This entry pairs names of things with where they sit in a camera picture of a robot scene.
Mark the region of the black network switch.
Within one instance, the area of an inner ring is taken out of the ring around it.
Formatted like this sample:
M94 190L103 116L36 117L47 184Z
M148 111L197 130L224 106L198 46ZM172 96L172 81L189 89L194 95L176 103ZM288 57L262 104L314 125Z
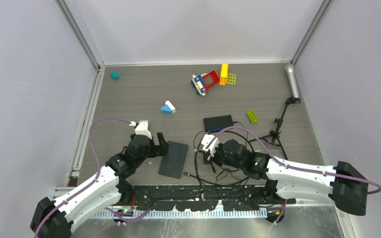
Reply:
M217 132L234 125L231 115L203 118L202 121L205 132Z

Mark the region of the green toy brick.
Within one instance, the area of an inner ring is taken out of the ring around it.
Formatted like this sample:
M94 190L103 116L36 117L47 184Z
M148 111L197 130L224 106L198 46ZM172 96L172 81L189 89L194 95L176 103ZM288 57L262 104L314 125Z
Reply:
M254 124L254 123L257 123L259 121L256 113L254 112L254 110L249 110L246 112L246 115L248 117L248 120L250 121L250 123Z

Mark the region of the black mini tripod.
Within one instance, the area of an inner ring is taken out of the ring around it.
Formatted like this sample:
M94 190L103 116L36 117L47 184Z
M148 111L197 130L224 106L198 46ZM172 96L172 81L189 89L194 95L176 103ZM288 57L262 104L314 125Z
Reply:
M301 102L300 98L295 98L294 96L291 96L286 99L285 101L285 106L282 111L281 117L280 118L275 118L274 123L276 124L276 128L274 130L271 130L268 135L258 137L259 140L263 140L267 142L269 145L279 147L283 153L284 159L288 160L288 156L285 152L284 146L281 143L280 140L280 129L282 127L283 121L284 121L284 116L286 114L287 108L290 104L299 104Z

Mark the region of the blue white toy brick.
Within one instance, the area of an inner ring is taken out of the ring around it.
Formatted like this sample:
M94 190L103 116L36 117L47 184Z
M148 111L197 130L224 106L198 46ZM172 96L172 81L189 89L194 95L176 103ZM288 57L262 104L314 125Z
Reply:
M165 105L160 108L160 111L163 114L174 114L176 112L176 108L169 100L167 100Z

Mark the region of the silver microphone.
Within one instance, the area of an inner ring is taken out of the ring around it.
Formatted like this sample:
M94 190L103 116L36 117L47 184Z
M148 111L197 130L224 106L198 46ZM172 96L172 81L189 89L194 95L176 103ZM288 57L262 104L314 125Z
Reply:
M290 92L293 98L300 99L300 92L297 83L296 70L292 64L285 65L285 73L290 87Z

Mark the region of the black power adapter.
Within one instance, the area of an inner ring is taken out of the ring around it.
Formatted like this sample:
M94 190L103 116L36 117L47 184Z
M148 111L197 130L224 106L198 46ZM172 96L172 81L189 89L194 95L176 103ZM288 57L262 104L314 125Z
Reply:
M211 158L211 156L210 156L209 154L207 154L207 155L203 155L203 163L204 163L205 165L210 164L210 163L211 163L210 158Z

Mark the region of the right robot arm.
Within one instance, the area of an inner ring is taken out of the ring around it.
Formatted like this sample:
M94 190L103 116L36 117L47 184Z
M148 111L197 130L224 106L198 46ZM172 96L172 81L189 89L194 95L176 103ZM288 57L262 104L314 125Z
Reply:
M368 184L351 164L339 161L336 166L314 166L291 162L268 154L252 152L234 139L220 143L218 139L202 143L213 163L243 171L251 179L267 181L264 199L277 203L280 199L333 201L335 206L356 216L366 214Z

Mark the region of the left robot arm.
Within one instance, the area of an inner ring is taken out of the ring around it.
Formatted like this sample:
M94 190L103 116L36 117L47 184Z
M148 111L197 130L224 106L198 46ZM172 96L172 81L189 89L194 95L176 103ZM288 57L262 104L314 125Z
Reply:
M159 143L145 135L132 135L128 146L113 155L98 172L66 194L40 200L30 228L36 238L69 238L85 221L104 208L127 205L134 195L127 181L148 158L166 156L169 144L163 133Z

